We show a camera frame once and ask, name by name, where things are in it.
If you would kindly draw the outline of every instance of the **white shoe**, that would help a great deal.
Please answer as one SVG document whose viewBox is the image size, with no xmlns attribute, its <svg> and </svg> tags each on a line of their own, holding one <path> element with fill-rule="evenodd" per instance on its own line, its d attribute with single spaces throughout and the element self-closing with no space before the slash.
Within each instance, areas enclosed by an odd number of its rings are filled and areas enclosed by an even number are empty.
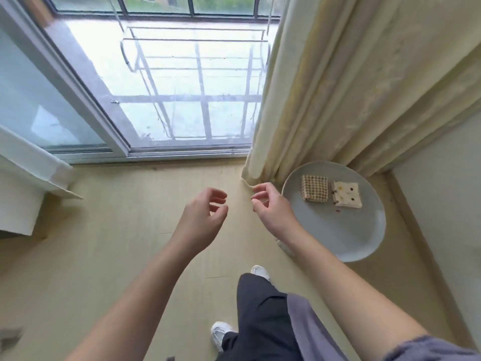
<svg viewBox="0 0 481 361">
<path fill-rule="evenodd" d="M 222 352 L 222 340 L 227 332 L 233 332 L 232 327 L 226 322 L 215 322 L 211 327 L 212 340 L 219 350 Z"/>
<path fill-rule="evenodd" d="M 261 276 L 261 277 L 265 278 L 267 281 L 270 282 L 269 273 L 268 273 L 267 270 L 266 270 L 264 267 L 262 267 L 262 266 L 255 265 L 254 267 L 252 267 L 251 273 L 253 273 L 254 275 L 257 275 L 257 276 Z"/>
</svg>

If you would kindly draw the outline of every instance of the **person's left arm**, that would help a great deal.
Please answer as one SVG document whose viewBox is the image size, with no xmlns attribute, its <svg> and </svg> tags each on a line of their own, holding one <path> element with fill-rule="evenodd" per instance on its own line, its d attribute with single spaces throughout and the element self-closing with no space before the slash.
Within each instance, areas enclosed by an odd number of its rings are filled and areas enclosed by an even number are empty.
<svg viewBox="0 0 481 361">
<path fill-rule="evenodd" d="M 224 204 L 225 198 L 225 192 L 207 188 L 186 205 L 168 244 L 66 361 L 144 358 L 177 280 L 224 223 L 227 206 L 212 203 Z"/>
</svg>

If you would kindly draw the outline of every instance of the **person's right arm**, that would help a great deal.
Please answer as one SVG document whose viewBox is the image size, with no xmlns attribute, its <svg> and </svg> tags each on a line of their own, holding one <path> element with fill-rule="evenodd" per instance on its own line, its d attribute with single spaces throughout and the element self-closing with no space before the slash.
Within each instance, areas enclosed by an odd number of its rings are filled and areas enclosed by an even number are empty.
<svg viewBox="0 0 481 361">
<path fill-rule="evenodd" d="M 380 361 L 428 332 L 337 259 L 299 224 L 289 201 L 268 182 L 254 187 L 254 211 L 310 274 L 329 310 L 365 361 Z"/>
</svg>

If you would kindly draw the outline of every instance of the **hand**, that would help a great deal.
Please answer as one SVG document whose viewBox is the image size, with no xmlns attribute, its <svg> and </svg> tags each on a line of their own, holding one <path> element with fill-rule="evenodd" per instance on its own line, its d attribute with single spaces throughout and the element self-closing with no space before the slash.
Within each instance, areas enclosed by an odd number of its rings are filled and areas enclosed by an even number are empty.
<svg viewBox="0 0 481 361">
<path fill-rule="evenodd" d="M 172 241 L 180 243 L 192 256 L 206 249 L 219 233 L 228 211 L 227 206 L 211 203 L 224 204 L 225 198 L 227 194 L 222 190 L 213 188 L 202 190 L 185 206 L 172 234 Z"/>
<path fill-rule="evenodd" d="M 254 186 L 253 191 L 255 194 L 251 199 L 254 211 L 268 231 L 285 242 L 287 232 L 301 226 L 292 211 L 291 203 L 270 182 Z"/>
</svg>

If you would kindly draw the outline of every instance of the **finger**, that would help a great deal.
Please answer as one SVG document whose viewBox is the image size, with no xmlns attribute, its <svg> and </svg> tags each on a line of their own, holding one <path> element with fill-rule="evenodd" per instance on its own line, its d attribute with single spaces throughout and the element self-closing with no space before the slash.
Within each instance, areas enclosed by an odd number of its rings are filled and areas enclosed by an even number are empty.
<svg viewBox="0 0 481 361">
<path fill-rule="evenodd" d="M 252 190 L 255 193 L 267 191 L 269 193 L 269 197 L 280 195 L 279 191 L 277 191 L 277 188 L 272 182 L 264 182 L 263 184 L 256 185 L 252 188 Z"/>
<path fill-rule="evenodd" d="M 212 205 L 212 204 L 209 205 L 209 210 L 213 213 L 217 212 L 218 209 L 219 209 L 219 206 L 217 205 Z"/>
<path fill-rule="evenodd" d="M 222 225 L 224 223 L 224 220 L 227 218 L 228 211 L 229 207 L 227 205 L 220 206 L 218 210 L 212 214 L 211 219 Z"/>
<path fill-rule="evenodd" d="M 262 201 L 257 199 L 252 199 L 252 206 L 257 215 L 261 215 L 267 210 Z"/>
<path fill-rule="evenodd" d="M 252 195 L 251 197 L 251 199 L 257 199 L 257 200 L 268 199 L 268 198 L 269 198 L 269 193 L 267 191 L 261 191 L 259 193 Z"/>
<path fill-rule="evenodd" d="M 220 197 L 213 197 L 210 199 L 210 202 L 216 204 L 225 204 L 225 199 L 221 199 Z"/>
<path fill-rule="evenodd" d="M 212 197 L 218 197 L 218 198 L 221 198 L 221 199 L 225 199 L 227 198 L 227 193 L 220 190 L 220 189 L 216 189 L 216 188 L 213 188 L 213 187 L 207 187 L 204 189 L 203 193 L 208 196 L 209 198 L 212 198 Z"/>
</svg>

